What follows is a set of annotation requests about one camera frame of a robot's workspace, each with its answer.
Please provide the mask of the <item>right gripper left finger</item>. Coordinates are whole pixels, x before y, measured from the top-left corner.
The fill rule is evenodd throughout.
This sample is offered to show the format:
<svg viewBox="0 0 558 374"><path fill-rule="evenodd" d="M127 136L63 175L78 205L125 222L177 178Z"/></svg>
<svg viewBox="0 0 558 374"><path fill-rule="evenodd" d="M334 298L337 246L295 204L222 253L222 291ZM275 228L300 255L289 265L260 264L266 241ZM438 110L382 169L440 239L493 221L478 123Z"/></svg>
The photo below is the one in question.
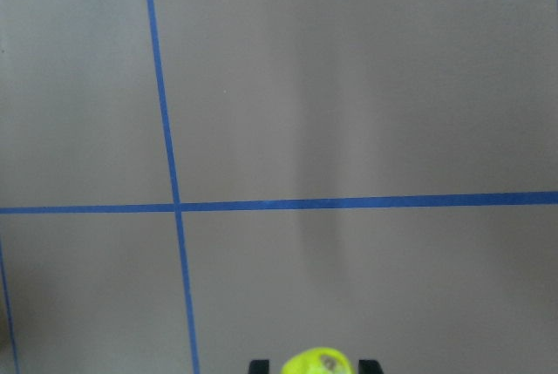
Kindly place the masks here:
<svg viewBox="0 0 558 374"><path fill-rule="evenodd" d="M249 363L248 374L269 374L268 359L254 359Z"/></svg>

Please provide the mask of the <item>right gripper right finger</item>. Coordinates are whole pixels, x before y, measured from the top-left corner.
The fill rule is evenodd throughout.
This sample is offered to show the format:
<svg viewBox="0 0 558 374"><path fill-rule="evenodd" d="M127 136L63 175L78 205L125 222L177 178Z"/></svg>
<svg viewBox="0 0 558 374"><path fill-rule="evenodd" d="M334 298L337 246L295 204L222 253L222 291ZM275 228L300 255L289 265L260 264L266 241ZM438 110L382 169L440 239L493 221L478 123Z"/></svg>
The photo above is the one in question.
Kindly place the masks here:
<svg viewBox="0 0 558 374"><path fill-rule="evenodd" d="M381 364L374 359L360 359L357 368L358 374L383 374Z"/></svg>

